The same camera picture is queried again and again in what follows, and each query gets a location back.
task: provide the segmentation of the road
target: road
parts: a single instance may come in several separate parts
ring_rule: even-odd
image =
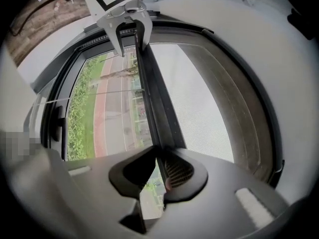
[[[126,57],[115,56],[105,61],[102,75],[121,71],[128,66]],[[97,93],[107,92],[107,94],[99,94],[96,98],[95,124],[97,125],[94,129],[96,157],[113,155],[135,148],[136,136],[129,99],[132,96],[130,92],[127,92],[130,89],[131,78],[129,77],[114,77],[100,82]]]

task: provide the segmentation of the window handle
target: window handle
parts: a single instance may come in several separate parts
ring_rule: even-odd
[[[51,136],[57,142],[59,142],[62,137],[61,158],[63,160],[66,159],[67,153],[67,128],[68,123],[65,108],[63,106],[58,106],[57,108],[55,108],[52,116]]]

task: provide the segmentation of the tree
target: tree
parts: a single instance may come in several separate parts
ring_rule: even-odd
[[[108,75],[101,76],[98,80],[94,80],[91,82],[90,86],[99,84],[102,80],[108,80],[110,78],[118,78],[118,77],[134,77],[139,74],[138,63],[135,60],[133,63],[133,67],[126,68],[118,72],[114,72]]]

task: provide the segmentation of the pavement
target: pavement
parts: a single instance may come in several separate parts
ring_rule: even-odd
[[[105,61],[102,75],[121,71],[130,65],[128,60],[115,56]],[[99,83],[94,109],[95,156],[101,157],[135,149],[135,128],[132,123],[130,77],[118,77]]]
[[[151,191],[147,189],[141,191],[140,203],[144,220],[156,219],[162,216],[163,210],[157,206]]]

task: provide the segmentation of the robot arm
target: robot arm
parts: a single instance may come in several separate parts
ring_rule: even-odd
[[[85,0],[97,25],[105,29],[111,43],[120,56],[124,56],[124,48],[120,37],[120,28],[127,20],[137,25],[139,47],[145,49],[149,43],[152,21],[143,0]]]

